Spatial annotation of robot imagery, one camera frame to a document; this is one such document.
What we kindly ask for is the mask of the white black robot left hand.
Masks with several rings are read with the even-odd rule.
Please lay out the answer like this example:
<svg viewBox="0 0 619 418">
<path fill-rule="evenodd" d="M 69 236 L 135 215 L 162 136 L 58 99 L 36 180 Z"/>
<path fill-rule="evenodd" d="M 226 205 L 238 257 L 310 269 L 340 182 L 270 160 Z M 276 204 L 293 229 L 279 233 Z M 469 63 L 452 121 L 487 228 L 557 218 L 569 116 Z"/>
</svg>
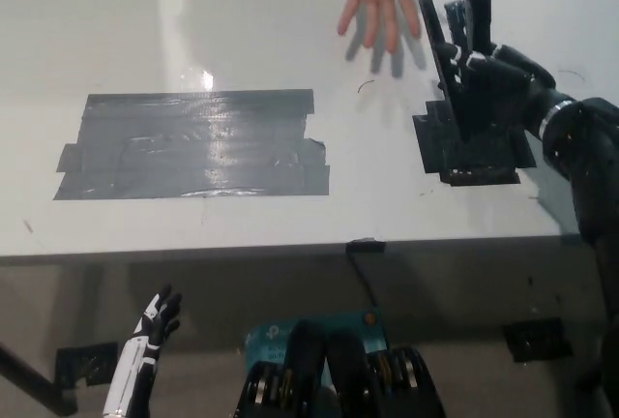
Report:
<svg viewBox="0 0 619 418">
<path fill-rule="evenodd" d="M 149 403 L 162 347 L 180 326 L 182 296 L 164 286 L 142 312 L 125 342 L 110 383 L 102 417 L 149 417 Z"/>
</svg>

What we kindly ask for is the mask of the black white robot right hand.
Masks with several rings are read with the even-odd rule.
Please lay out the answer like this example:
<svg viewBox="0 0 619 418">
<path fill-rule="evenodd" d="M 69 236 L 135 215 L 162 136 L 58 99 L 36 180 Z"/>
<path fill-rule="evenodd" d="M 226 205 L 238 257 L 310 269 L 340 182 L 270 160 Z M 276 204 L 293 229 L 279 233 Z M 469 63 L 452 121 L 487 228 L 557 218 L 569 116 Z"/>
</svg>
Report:
<svg viewBox="0 0 619 418">
<path fill-rule="evenodd" d="M 541 137 L 549 117 L 575 102 L 545 68 L 511 46 L 492 43 L 483 53 L 444 42 L 432 50 L 465 141 L 514 127 Z"/>
</svg>

